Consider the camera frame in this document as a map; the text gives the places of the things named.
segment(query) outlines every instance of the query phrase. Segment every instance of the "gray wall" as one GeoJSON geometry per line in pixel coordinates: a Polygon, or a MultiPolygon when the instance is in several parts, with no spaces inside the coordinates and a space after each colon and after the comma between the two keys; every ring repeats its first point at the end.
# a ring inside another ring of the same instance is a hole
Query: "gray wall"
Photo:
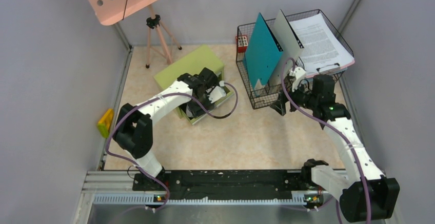
{"type": "Polygon", "coordinates": [[[0,223],[70,223],[126,51],[87,0],[0,11],[0,223]]]}
{"type": "MultiPolygon", "coordinates": [[[[322,9],[339,25],[353,0],[159,0],[157,14],[182,44],[234,43],[237,26],[255,22],[261,12],[265,19],[275,18],[279,9],[293,14],[322,9]]],[[[121,22],[133,45],[147,43],[145,8],[121,22]]],[[[160,44],[153,33],[153,44],[160,44]]]]}
{"type": "Polygon", "coordinates": [[[400,184],[405,223],[433,223],[435,0],[362,0],[344,37],[369,153],[400,184]]]}

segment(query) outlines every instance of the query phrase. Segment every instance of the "paper document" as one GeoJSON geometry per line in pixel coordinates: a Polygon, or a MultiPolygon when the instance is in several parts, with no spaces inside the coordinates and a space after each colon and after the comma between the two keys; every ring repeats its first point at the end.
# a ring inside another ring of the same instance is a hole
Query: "paper document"
{"type": "Polygon", "coordinates": [[[337,72],[355,63],[353,56],[332,34],[321,14],[290,22],[304,45],[300,59],[307,78],[320,73],[337,72]]]}

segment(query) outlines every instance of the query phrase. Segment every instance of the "metal frame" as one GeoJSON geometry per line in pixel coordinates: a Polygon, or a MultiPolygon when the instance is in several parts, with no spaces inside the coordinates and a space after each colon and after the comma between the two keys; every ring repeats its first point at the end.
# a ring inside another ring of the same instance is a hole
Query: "metal frame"
{"type": "MultiPolygon", "coordinates": [[[[300,173],[300,170],[288,170],[289,173],[300,173]]],[[[345,170],[335,170],[336,173],[347,178],[345,170]]],[[[74,224],[87,224],[93,204],[118,204],[118,205],[146,205],[156,204],[152,202],[154,194],[164,194],[159,191],[133,191],[133,179],[126,170],[89,171],[86,175],[82,188],[82,194],[78,203],[74,224]]],[[[168,205],[297,205],[300,206],[308,196],[316,195],[317,191],[292,191],[293,199],[286,200],[169,200],[168,205]]]]}
{"type": "MultiPolygon", "coordinates": [[[[361,0],[354,0],[353,1],[351,7],[349,8],[349,11],[347,12],[343,22],[341,23],[341,25],[339,27],[339,32],[343,32],[343,30],[346,28],[348,21],[351,19],[352,15],[353,15],[355,9],[358,7],[360,1],[361,0]]],[[[133,46],[128,42],[128,38],[126,37],[126,35],[122,31],[120,25],[115,24],[113,27],[116,30],[118,37],[120,38],[120,40],[122,41],[122,43],[124,44],[126,49],[128,50],[128,55],[127,55],[126,63],[124,66],[124,71],[123,71],[123,75],[121,78],[121,82],[120,82],[120,85],[118,87],[117,96],[116,96],[116,99],[114,102],[115,115],[114,115],[114,121],[112,122],[111,129],[113,129],[114,124],[115,124],[115,117],[116,117],[117,111],[118,111],[119,106],[120,106],[122,92],[124,90],[125,80],[127,78],[127,73],[128,73],[128,69],[129,69],[132,54],[133,54],[133,46]]],[[[351,113],[352,117],[354,117],[355,130],[356,130],[358,136],[360,136],[360,138],[362,138],[362,141],[363,141],[364,136],[362,135],[361,130],[359,129],[358,115],[357,115],[356,109],[352,105],[352,102],[351,102],[352,99],[351,99],[351,97],[349,95],[349,91],[347,89],[348,87],[346,85],[345,76],[340,79],[340,85],[342,87],[343,95],[344,95],[346,104],[349,108],[349,112],[351,113]]],[[[100,166],[104,163],[105,156],[106,155],[105,155],[105,152],[103,149],[100,166]]],[[[289,170],[289,171],[300,172],[300,170],[289,170]]],[[[337,173],[347,177],[345,170],[335,170],[335,171],[337,173]]],[[[145,192],[133,192],[132,186],[133,186],[133,179],[128,176],[126,170],[90,171],[90,172],[88,172],[88,174],[85,178],[85,182],[83,184],[81,197],[79,199],[79,203],[77,206],[77,211],[76,211],[76,215],[74,217],[73,223],[76,223],[76,224],[88,223],[88,219],[89,219],[89,216],[91,214],[91,209],[92,209],[92,205],[94,203],[94,200],[96,197],[101,196],[101,194],[118,194],[118,196],[119,196],[119,194],[128,193],[128,194],[137,194],[140,196],[144,196],[144,194],[154,194],[155,193],[155,192],[147,192],[147,191],[145,191],[145,192]]],[[[292,191],[292,193],[294,193],[296,196],[300,196],[300,195],[316,194],[316,191],[292,191]]],[[[192,202],[192,203],[188,202],[187,204],[197,205],[198,202],[192,202]]],[[[263,205],[264,202],[258,201],[258,202],[255,202],[253,204],[263,205]]]]}

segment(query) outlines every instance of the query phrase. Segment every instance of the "teal folder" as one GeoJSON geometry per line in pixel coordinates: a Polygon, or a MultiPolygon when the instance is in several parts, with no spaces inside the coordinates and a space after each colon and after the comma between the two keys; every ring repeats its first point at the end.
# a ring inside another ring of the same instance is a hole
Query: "teal folder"
{"type": "Polygon", "coordinates": [[[263,88],[278,64],[283,50],[259,13],[245,52],[245,67],[254,90],[263,88]]]}

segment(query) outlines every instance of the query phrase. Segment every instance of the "yellow object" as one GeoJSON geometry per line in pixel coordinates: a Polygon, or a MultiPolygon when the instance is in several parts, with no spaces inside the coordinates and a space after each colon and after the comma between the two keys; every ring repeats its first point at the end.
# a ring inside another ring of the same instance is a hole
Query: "yellow object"
{"type": "Polygon", "coordinates": [[[109,137],[110,125],[113,119],[113,109],[108,109],[97,123],[98,130],[104,138],[109,137]]]}

